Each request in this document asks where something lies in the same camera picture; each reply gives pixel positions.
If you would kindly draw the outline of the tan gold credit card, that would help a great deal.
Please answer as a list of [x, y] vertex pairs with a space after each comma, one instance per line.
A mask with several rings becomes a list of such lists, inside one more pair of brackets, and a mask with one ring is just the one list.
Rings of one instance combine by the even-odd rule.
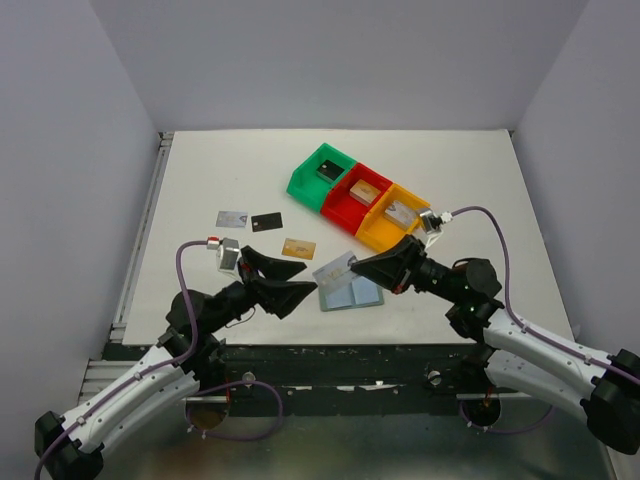
[[282, 254], [288, 257], [312, 260], [315, 254], [316, 244], [314, 242], [286, 238], [282, 248]]

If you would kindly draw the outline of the black credit card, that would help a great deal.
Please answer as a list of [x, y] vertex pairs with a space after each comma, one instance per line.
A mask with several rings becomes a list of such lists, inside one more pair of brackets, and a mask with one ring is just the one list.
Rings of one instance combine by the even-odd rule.
[[273, 212], [254, 215], [251, 217], [251, 227], [253, 232], [281, 229], [283, 227], [282, 214]]

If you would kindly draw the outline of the silver VIP credit card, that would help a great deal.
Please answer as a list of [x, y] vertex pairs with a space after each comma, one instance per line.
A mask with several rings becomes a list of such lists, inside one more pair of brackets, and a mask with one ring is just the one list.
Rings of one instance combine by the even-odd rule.
[[219, 228], [245, 228], [247, 220], [247, 212], [219, 211], [215, 225]]

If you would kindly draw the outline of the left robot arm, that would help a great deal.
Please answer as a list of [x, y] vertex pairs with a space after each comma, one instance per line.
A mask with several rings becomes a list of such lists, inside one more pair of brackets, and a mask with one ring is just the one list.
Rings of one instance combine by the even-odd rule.
[[[234, 280], [214, 295], [188, 288], [183, 255], [193, 247], [217, 252], [220, 269]], [[229, 238], [210, 237], [178, 247], [175, 269], [180, 291], [166, 316], [168, 328], [123, 375], [89, 400], [58, 415], [48, 411], [35, 423], [34, 476], [94, 479], [102, 471], [106, 451], [143, 426], [170, 403], [191, 395], [220, 392], [243, 385], [230, 381], [221, 358], [224, 345], [215, 333], [262, 309], [280, 319], [291, 314], [318, 285], [298, 281], [300, 261], [265, 256]]]

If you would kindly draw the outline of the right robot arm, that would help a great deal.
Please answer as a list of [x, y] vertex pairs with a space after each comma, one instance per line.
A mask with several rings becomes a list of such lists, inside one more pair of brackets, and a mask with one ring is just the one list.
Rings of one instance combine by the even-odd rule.
[[446, 318], [453, 330], [484, 350], [460, 367], [467, 389], [493, 385], [525, 393], [574, 415], [608, 447], [638, 453], [637, 354], [585, 347], [517, 317], [497, 298], [501, 284], [489, 260], [445, 266], [411, 235], [350, 269], [393, 294], [412, 288], [451, 303]]

